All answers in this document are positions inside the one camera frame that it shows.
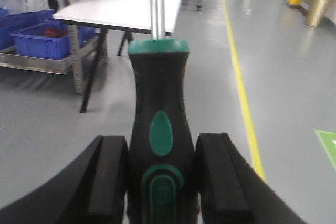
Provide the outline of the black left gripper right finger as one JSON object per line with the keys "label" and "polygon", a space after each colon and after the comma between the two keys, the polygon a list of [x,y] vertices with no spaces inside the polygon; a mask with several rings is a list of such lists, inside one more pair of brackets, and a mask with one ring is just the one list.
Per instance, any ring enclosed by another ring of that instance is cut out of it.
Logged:
{"label": "black left gripper right finger", "polygon": [[196,165],[204,223],[304,223],[252,169],[227,133],[201,133]]}

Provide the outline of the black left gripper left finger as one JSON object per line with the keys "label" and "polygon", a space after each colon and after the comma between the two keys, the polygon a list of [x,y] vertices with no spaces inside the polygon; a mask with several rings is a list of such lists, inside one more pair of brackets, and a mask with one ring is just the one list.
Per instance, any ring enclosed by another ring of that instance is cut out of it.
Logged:
{"label": "black left gripper left finger", "polygon": [[97,136],[48,182],[1,209],[1,223],[122,223],[127,144]]}

